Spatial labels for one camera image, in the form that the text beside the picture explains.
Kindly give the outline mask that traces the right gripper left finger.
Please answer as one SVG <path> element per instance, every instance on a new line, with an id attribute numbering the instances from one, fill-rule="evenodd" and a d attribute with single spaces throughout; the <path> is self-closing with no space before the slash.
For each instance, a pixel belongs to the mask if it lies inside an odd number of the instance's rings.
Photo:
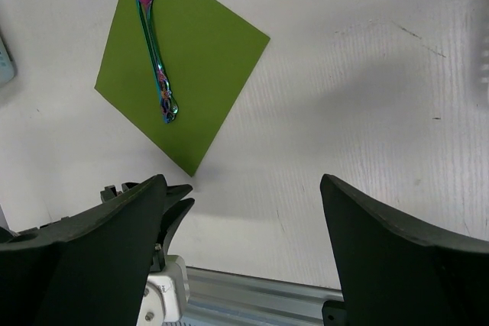
<path id="1" fill-rule="evenodd" d="M 164 211 L 153 176 L 1 245 L 3 325 L 135 325 Z"/>

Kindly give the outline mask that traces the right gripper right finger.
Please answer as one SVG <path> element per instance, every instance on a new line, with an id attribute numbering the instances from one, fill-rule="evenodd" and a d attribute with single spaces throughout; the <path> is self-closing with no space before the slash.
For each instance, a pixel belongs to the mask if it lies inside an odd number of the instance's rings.
<path id="1" fill-rule="evenodd" d="M 325 174 L 322 206 L 352 325 L 486 325 L 488 242 Z"/>

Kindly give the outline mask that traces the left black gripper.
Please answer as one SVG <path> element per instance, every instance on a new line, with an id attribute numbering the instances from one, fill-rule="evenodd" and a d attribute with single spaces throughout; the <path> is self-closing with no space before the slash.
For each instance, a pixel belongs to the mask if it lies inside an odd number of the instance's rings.
<path id="1" fill-rule="evenodd" d="M 106 186 L 100 192 L 102 202 L 108 202 L 138 186 L 138 182 L 123 182 L 121 189 L 115 186 Z M 154 246 L 150 271 L 163 271 L 166 266 L 165 253 L 168 253 L 171 241 L 186 214 L 195 204 L 195 199 L 184 199 L 191 193 L 193 187 L 190 184 L 168 186 L 166 190 L 166 203 L 174 204 L 164 214 L 160 223 L 160 237 Z"/>

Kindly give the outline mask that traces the green paper napkin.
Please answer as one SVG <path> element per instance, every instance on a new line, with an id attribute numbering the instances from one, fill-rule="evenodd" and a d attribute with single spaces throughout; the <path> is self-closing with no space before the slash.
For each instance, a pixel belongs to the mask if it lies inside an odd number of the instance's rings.
<path id="1" fill-rule="evenodd" d="M 154 0 L 153 15 L 176 120 L 163 120 L 135 0 L 118 0 L 95 88 L 193 175 L 270 39 L 217 0 Z"/>

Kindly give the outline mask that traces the iridescent fork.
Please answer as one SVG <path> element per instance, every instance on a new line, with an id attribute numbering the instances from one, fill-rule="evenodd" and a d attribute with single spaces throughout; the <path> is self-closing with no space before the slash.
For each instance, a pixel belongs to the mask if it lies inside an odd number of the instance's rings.
<path id="1" fill-rule="evenodd" d="M 136 0 L 138 13 L 146 40 L 148 53 L 150 55 L 154 78 L 159 94 L 160 112 L 166 124 L 175 120 L 179 111 L 178 104 L 170 87 L 170 81 L 161 59 L 157 38 L 154 34 L 152 22 L 152 5 L 154 0 Z"/>

